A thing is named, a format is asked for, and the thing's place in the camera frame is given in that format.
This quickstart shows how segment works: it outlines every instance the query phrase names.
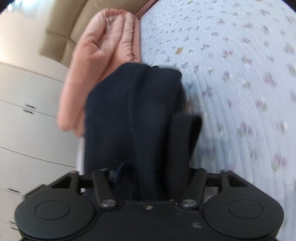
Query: beige headboard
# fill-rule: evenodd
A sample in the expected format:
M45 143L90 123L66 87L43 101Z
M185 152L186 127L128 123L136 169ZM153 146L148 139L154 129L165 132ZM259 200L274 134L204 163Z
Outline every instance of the beige headboard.
M69 67L73 50L90 19L104 8L136 14L148 0L55 0L39 54Z

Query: drawer handle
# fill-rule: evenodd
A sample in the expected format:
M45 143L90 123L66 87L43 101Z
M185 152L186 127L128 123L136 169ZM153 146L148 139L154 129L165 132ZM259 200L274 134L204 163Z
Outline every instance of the drawer handle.
M11 229L14 229L14 230L17 230L17 231L19 231L18 229L16 229L16 228L13 228L13 227L10 227Z
M34 110L36 109L34 106L31 106L29 104L25 104L25 106L28 107L28 108L34 109Z
M26 110L26 109L23 109L23 111L26 112L26 113L32 114L32 115L34 114L32 111L29 111L29 110Z
M16 193L20 193L19 191L16 191L16 190L13 190L11 188L8 188L9 191L12 191L12 192L16 192Z

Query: floral bedspread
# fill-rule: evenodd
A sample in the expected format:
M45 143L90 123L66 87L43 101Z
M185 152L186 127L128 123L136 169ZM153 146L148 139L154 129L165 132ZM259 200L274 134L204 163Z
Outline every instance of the floral bedspread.
M142 59L183 74L203 116L192 165L231 169L275 198L296 240L296 13L281 0L159 0L141 18Z

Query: black robotic gripper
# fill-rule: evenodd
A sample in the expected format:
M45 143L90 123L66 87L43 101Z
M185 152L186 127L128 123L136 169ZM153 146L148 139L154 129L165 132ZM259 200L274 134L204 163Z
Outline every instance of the black robotic gripper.
M231 171L197 169L180 200L159 202L118 202L108 174L71 172L27 194L15 211L23 241L275 241L283 223L280 204ZM219 192L203 203L205 187Z

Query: white wardrobe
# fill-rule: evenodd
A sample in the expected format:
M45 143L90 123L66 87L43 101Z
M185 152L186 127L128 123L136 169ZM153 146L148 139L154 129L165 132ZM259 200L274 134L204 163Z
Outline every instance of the white wardrobe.
M0 64L0 241L21 239L23 196L76 169L79 139L56 122L63 83Z

